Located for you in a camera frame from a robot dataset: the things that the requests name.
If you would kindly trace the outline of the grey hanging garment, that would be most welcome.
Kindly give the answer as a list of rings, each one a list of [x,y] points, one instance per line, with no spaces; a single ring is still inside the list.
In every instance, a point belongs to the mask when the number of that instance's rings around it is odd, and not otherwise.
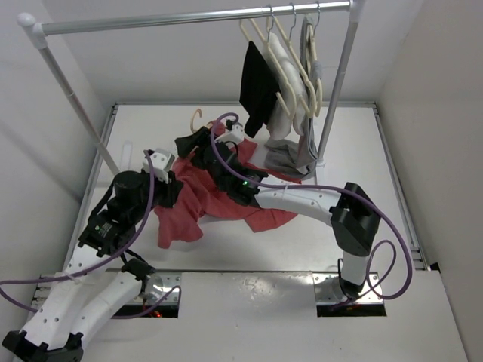
[[[304,55],[301,49],[301,34],[299,42],[299,54],[297,54],[303,65]],[[283,173],[294,179],[311,177],[315,171],[318,161],[317,146],[315,144],[314,121],[315,115],[303,120],[304,135],[300,136],[291,130],[283,140],[269,140],[266,143],[268,152],[265,158],[265,166],[270,170]]]

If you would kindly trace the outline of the peach plastic hanger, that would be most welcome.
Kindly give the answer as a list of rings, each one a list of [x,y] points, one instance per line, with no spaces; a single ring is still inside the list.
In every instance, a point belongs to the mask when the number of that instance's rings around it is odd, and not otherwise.
[[[200,108],[194,111],[189,123],[192,132],[189,141],[191,147],[189,152],[194,152],[200,146],[206,145],[208,142],[208,131],[212,128],[213,124],[214,120],[207,121],[203,118],[203,112]]]

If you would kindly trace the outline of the cream hanger with white garment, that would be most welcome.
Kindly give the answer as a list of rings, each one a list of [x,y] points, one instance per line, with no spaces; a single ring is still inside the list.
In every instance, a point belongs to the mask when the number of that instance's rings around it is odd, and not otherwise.
[[[269,23],[269,21],[266,21],[266,28],[268,26],[271,26],[271,23]],[[302,99],[301,97],[299,98],[299,102],[303,105],[304,109],[306,110],[306,116],[311,118],[314,115],[315,106],[313,104],[311,104],[309,97],[315,96],[315,91],[314,91],[314,87],[312,86],[312,83],[309,80],[309,76],[307,74],[307,71],[303,68],[302,63],[300,62],[300,59],[298,58],[298,56],[295,53],[295,50],[294,50],[294,48],[291,44],[290,37],[287,36],[287,34],[284,31],[284,29],[283,29],[282,25],[280,24],[279,20],[278,20],[277,24],[275,24],[273,26],[272,32],[273,32],[273,34],[277,35],[279,41],[281,42],[282,47],[285,49],[285,51],[287,52],[287,54],[291,58],[291,62],[299,70],[300,77],[302,78],[303,83],[305,84],[309,103],[306,104],[304,102],[304,99]]]

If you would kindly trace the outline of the white metal clothes rack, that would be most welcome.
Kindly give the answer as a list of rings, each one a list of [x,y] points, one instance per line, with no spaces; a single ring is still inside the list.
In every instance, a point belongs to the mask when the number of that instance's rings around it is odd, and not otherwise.
[[[330,11],[348,11],[349,25],[346,31],[346,37],[343,44],[343,50],[340,57],[337,74],[334,81],[334,87],[331,94],[328,111],[325,118],[324,127],[321,133],[321,139],[318,145],[318,161],[323,162],[325,150],[328,144],[329,134],[331,132],[334,121],[335,111],[340,99],[341,88],[346,75],[346,70],[361,20],[361,15],[365,7],[364,1],[336,1],[322,2],[294,6],[271,6],[267,5],[261,8],[242,8],[226,11],[206,11],[182,14],[163,14],[163,15],[146,15],[139,17],[119,17],[99,20],[80,20],[62,23],[40,23],[33,15],[29,13],[21,13],[17,15],[17,24],[22,28],[33,47],[40,53],[42,59],[55,77],[57,83],[63,90],[63,93],[69,101],[78,119],[85,127],[89,136],[94,142],[97,152],[105,161],[107,167],[112,174],[119,173],[119,168],[114,162],[112,156],[107,150],[100,135],[94,129],[90,118],[88,117],[83,105],[78,99],[75,91],[68,82],[57,60],[48,47],[47,37],[49,35],[77,34],[85,32],[101,32],[118,29],[136,29],[155,26],[171,26],[189,23],[206,23],[225,20],[244,20],[255,19],[261,17],[269,17],[275,19],[281,15],[292,14],[311,14],[324,13]]]

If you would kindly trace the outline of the black hanging garment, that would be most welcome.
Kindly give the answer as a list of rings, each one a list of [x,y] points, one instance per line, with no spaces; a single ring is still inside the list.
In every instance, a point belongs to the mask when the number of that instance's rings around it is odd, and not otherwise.
[[[267,125],[280,91],[278,81],[253,41],[248,42],[241,74],[239,102],[248,113],[245,133],[254,138]]]

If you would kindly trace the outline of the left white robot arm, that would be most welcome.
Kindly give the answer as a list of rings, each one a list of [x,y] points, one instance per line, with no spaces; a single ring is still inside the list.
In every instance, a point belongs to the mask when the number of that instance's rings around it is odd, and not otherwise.
[[[3,347],[22,361],[80,361],[92,337],[127,302],[146,302],[142,317],[179,290],[165,290],[150,264],[126,255],[151,210],[174,206],[182,187],[172,171],[117,174],[91,211],[67,267],[45,279],[46,300],[22,328],[7,333]]]

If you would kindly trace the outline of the cream hanger with black garment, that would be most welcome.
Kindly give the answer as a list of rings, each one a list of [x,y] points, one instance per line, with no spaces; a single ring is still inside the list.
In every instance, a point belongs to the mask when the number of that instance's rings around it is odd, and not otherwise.
[[[294,93],[294,89],[288,80],[286,72],[284,71],[279,58],[277,58],[274,52],[274,47],[271,45],[270,39],[273,38],[272,29],[273,26],[277,24],[278,20],[275,16],[274,7],[271,5],[267,5],[267,7],[269,8],[268,17],[272,20],[272,22],[271,26],[267,27],[266,36],[263,35],[260,27],[252,17],[249,19],[249,22],[263,45],[263,49],[260,54],[264,63],[266,64],[267,70],[270,71],[270,80],[276,83],[275,90],[272,91],[276,97],[275,104],[281,108],[289,120],[292,120],[295,116],[295,111],[297,108],[297,98]]]

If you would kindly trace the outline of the white hanging garment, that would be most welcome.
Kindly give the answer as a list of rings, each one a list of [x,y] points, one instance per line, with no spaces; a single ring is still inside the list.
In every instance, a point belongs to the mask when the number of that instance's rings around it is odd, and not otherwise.
[[[274,63],[269,50],[271,50],[281,66],[289,85],[294,90],[296,99],[293,100],[291,97],[291,92],[289,87],[285,84],[283,77],[278,71],[276,64]],[[306,117],[306,110],[303,105],[299,102],[299,98],[304,99],[304,102],[308,104],[308,95],[306,92],[305,84],[298,68],[291,62],[291,58],[282,47],[276,34],[271,33],[269,35],[269,48],[265,47],[263,49],[263,56],[269,65],[269,68],[273,72],[278,85],[280,87],[281,96],[289,111],[294,111],[295,114],[293,118],[289,118],[283,107],[281,106],[278,98],[275,98],[275,108],[273,109],[272,115],[270,117],[269,123],[266,126],[269,131],[270,138],[272,140],[283,140],[287,135],[290,134],[291,130],[294,130],[296,134],[302,136],[304,135],[303,130],[303,120]]]

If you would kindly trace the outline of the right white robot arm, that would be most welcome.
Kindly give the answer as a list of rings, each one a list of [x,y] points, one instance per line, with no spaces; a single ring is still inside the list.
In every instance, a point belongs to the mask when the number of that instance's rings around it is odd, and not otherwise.
[[[338,196],[307,184],[295,184],[242,163],[247,141],[235,129],[222,134],[201,127],[175,140],[177,154],[208,173],[216,191],[242,207],[281,210],[317,219],[333,229],[343,251],[339,284],[347,299],[356,299],[367,279],[369,255],[380,216],[370,198],[355,183],[347,183]]]

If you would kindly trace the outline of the cream hanger with grey garment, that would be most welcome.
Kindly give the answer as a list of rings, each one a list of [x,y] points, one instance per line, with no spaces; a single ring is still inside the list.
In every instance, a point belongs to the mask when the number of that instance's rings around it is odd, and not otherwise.
[[[301,34],[301,49],[304,55],[303,65],[306,67],[309,80],[315,91],[315,96],[310,97],[311,103],[315,105],[315,116],[320,115],[323,100],[322,65],[318,58],[315,44],[317,25],[318,21],[315,22],[311,15],[306,14],[303,18]]]

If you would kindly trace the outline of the red t shirt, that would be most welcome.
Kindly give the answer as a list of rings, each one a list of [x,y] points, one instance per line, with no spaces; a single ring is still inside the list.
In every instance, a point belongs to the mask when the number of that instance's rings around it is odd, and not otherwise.
[[[220,191],[206,170],[200,170],[178,156],[173,164],[176,178],[183,183],[172,208],[158,206],[158,246],[168,249],[173,241],[194,242],[202,238],[198,221],[203,216],[221,220],[243,220],[253,232],[281,227],[297,215],[276,209],[260,209],[235,203]]]

